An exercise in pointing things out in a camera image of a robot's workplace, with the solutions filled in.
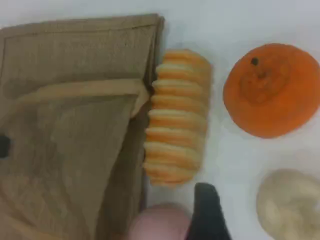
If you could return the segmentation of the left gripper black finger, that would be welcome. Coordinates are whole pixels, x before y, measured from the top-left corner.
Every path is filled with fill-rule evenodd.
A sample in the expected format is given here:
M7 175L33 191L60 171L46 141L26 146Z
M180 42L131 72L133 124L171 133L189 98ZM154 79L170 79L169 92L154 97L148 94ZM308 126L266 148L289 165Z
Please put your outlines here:
M9 155L11 139L6 135L0 135L0 158L6 158Z

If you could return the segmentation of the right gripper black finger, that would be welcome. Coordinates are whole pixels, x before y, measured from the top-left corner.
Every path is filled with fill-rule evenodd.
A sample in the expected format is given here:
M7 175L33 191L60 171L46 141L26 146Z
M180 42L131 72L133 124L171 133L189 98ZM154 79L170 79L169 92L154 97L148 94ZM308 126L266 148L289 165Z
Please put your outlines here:
M194 187L193 214L187 240L232 240L216 188L198 182Z

